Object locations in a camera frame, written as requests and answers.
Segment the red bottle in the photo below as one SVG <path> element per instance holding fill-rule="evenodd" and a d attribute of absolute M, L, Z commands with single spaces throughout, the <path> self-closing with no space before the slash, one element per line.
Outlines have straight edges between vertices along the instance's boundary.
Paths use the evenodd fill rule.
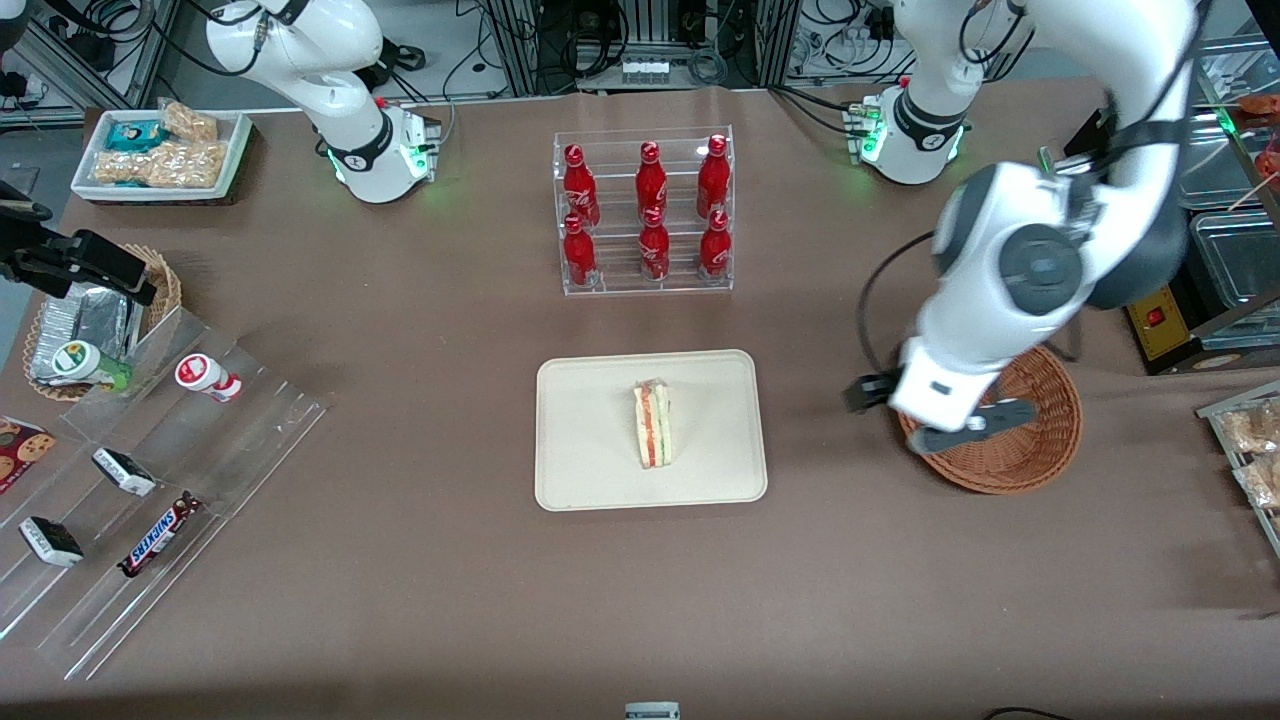
<path fill-rule="evenodd" d="M 591 227 L 600 224 L 600 200 L 595 195 L 595 176 L 586 168 L 581 145 L 564 147 L 564 199 L 571 213 L 581 215 Z"/>
<path fill-rule="evenodd" d="M 591 287 L 600 281 L 595 245 L 582 229 L 581 215 L 564 218 L 564 261 L 568 263 L 568 279 L 577 287 Z"/>
<path fill-rule="evenodd" d="M 707 141 L 707 158 L 698 170 L 698 217 L 705 218 L 712 210 L 724 209 L 728 199 L 728 179 L 733 173 L 728 167 L 728 138 L 713 135 Z"/>
<path fill-rule="evenodd" d="M 721 282 L 728 274 L 730 249 L 733 238 L 728 236 L 728 214 L 724 210 L 712 210 L 703 245 L 699 251 L 698 274 L 707 282 Z"/>
<path fill-rule="evenodd" d="M 649 208 L 667 210 L 667 170 L 658 160 L 658 143 L 646 140 L 640 145 L 640 172 L 636 173 L 636 202 L 641 213 Z"/>
<path fill-rule="evenodd" d="M 640 231 L 640 274 L 650 281 L 667 278 L 671 269 L 671 236 L 662 227 L 666 218 L 662 208 L 645 208 L 641 214 L 644 229 Z"/>

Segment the basket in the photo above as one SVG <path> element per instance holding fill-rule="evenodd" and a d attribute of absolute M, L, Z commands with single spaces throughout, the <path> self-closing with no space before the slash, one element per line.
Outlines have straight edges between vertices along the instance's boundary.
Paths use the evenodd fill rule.
<path fill-rule="evenodd" d="M 142 245 L 124 245 L 123 247 L 146 261 L 147 281 L 156 286 L 155 302 L 152 302 L 151 306 L 147 307 L 146 314 L 142 315 L 142 327 L 138 331 L 140 337 L 145 337 L 148 332 L 151 332 L 151 328 L 160 324 L 160 320 L 164 319 L 170 310 L 182 305 L 182 281 L 179 281 L 178 275 L 173 273 L 173 268 L 164 261 L 164 256 L 155 250 Z M 31 323 L 31 332 L 27 333 L 27 341 L 22 348 L 23 373 L 26 373 L 27 382 L 31 387 L 49 400 L 56 400 L 59 402 L 76 402 L 77 400 L 84 397 L 84 393 L 87 393 L 93 386 L 74 384 L 47 387 L 31 379 L 31 359 L 36 354 L 36 341 L 40 337 L 40 316 L 42 313 L 44 305 L 36 310 L 36 319 Z"/>
<path fill-rule="evenodd" d="M 1080 396 L 1066 368 L 1048 350 L 1033 347 L 1005 368 L 1000 391 L 1036 405 L 1036 419 L 991 439 L 920 457 L 952 483 L 989 495 L 1028 492 L 1053 482 L 1075 457 L 1084 429 Z M 988 393 L 984 402 L 992 400 Z M 920 427 L 901 413 L 897 419 L 906 434 Z"/>

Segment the label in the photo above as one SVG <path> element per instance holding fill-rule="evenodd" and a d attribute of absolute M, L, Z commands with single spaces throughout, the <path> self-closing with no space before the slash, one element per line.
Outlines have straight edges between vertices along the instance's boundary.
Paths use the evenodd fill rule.
<path fill-rule="evenodd" d="M 191 355 L 178 365 L 178 379 L 186 384 L 196 384 L 206 374 L 209 374 L 209 363 L 200 355 Z"/>
<path fill-rule="evenodd" d="M 164 546 L 169 544 L 169 541 L 173 539 L 172 534 L 165 537 L 165 533 L 168 533 L 169 528 L 172 528 L 177 521 L 178 514 L 173 511 L 173 507 L 170 507 L 164 515 L 160 516 L 160 520 L 151 528 L 151 532 L 142 538 L 142 542 L 133 548 L 133 552 L 129 553 L 129 561 L 137 565 L 146 559 L 148 552 L 160 552 L 164 550 Z"/>

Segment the white robotic arm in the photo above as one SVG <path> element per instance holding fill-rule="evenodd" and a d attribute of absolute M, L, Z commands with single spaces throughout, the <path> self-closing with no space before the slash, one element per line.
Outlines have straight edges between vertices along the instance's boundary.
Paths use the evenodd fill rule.
<path fill-rule="evenodd" d="M 378 19 L 361 0 L 237 0 L 214 15 L 223 22 L 209 20 L 206 37 L 218 61 L 248 68 L 244 77 L 302 108 L 352 195 L 388 202 L 429 178 L 439 128 L 379 108 L 353 73 L 383 49 Z"/>
<path fill-rule="evenodd" d="M 1184 135 L 1190 67 L 1179 65 L 1198 27 L 1192 0 L 997 1 L 1025 12 L 1039 37 L 1098 77 L 1120 129 L 1106 183 L 1001 163 L 945 208 L 933 243 L 941 288 L 902 348 L 890 405 L 948 433 L 973 429 L 974 407 L 1014 357 L 1085 302 L 1119 306 L 1153 292 L 1185 247 L 1185 228 L 1170 233 L 1158 220 Z M 920 72 L 881 96 L 884 126 L 870 164 L 891 179 L 927 182 L 946 164 L 980 86 L 980 67 L 955 42 L 969 12 L 968 0 L 896 1 Z"/>

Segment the cookie package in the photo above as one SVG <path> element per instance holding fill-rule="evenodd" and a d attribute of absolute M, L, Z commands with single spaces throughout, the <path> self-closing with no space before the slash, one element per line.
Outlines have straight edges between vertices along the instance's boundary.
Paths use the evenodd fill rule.
<path fill-rule="evenodd" d="M 0 495 L 56 442 L 45 428 L 0 415 Z"/>
<path fill-rule="evenodd" d="M 1280 450 L 1280 402 L 1265 400 L 1217 416 L 1228 445 L 1236 452 Z"/>

